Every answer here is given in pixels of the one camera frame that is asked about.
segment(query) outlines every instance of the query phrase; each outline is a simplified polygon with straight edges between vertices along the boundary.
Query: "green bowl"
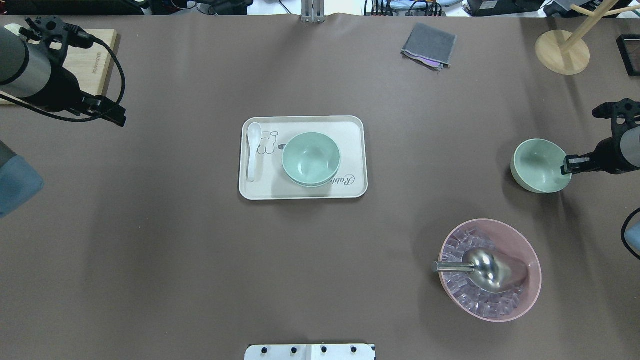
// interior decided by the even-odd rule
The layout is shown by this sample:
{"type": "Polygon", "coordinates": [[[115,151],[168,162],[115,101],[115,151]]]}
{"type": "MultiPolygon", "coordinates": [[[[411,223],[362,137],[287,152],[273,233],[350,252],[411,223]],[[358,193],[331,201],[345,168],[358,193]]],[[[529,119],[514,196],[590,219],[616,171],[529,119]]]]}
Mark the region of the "green bowl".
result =
{"type": "Polygon", "coordinates": [[[282,166],[296,184],[315,188],[328,183],[340,167],[340,149],[320,133],[303,133],[287,143],[282,166]]]}
{"type": "Polygon", "coordinates": [[[560,147],[543,139],[530,139],[518,146],[511,159],[511,174],[520,186],[534,193],[558,192],[571,181],[560,168],[566,154],[560,147]]]}

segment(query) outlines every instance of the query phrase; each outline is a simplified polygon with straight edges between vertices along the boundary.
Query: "wooden cutting board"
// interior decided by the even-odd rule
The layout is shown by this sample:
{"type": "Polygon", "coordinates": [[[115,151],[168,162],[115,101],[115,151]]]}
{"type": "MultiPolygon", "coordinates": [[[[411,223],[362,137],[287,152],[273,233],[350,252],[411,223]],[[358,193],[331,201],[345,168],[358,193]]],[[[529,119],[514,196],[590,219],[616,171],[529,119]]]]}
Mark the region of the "wooden cutting board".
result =
{"type": "MultiPolygon", "coordinates": [[[[112,49],[116,44],[114,29],[86,30],[86,32],[101,39],[112,49]]],[[[111,57],[105,48],[94,44],[91,49],[69,47],[64,67],[77,77],[80,88],[84,92],[103,95],[104,83],[111,62],[111,57]]],[[[13,104],[0,99],[0,105],[13,104]]]]}

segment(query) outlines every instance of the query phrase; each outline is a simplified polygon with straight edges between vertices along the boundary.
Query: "table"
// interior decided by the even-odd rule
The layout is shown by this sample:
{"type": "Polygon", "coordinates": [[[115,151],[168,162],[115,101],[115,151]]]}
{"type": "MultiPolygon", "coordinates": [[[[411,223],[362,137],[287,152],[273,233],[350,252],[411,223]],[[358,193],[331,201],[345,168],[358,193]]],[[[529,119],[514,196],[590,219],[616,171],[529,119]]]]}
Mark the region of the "table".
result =
{"type": "Polygon", "coordinates": [[[375,343],[378,359],[640,353],[640,262],[619,239],[640,174],[537,195],[508,170],[526,139],[583,154],[611,135],[590,113],[638,99],[615,43],[637,21],[604,19],[589,67],[565,77],[534,42],[582,19],[65,20],[122,36],[129,120],[0,109],[2,140],[45,179],[0,222],[0,358],[242,359],[249,344],[322,341],[375,343]],[[416,22],[459,36],[450,69],[400,55],[416,22]],[[242,198],[241,126],[276,115],[362,119],[368,192],[242,198]],[[540,258],[541,296],[514,322],[466,314],[429,272],[473,218],[512,225],[540,258]]]}

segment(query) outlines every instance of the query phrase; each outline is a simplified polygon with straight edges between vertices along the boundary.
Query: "white tray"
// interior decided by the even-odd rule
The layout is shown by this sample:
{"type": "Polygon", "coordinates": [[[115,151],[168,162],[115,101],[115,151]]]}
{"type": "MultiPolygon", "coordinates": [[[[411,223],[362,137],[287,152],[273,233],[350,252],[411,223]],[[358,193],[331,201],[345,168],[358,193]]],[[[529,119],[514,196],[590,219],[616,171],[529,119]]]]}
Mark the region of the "white tray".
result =
{"type": "Polygon", "coordinates": [[[249,200],[338,199],[362,196],[369,187],[364,126],[353,116],[254,117],[242,127],[240,194],[249,200]],[[252,122],[262,128],[256,159],[255,181],[246,178],[249,143],[246,131],[252,122]],[[294,183],[282,168],[282,150],[302,133],[322,133],[340,148],[338,174],[326,185],[305,188],[294,183]]]}

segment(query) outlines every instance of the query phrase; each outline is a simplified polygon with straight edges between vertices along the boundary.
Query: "white sticker label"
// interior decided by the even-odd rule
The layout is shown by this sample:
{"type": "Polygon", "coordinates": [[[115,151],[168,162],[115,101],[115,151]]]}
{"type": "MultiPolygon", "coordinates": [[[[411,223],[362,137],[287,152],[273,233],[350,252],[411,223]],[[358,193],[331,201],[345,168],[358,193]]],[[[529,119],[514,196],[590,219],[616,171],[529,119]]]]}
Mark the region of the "white sticker label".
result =
{"type": "Polygon", "coordinates": [[[484,9],[493,9],[498,4],[498,1],[484,1],[482,5],[480,5],[480,10],[484,9]]]}

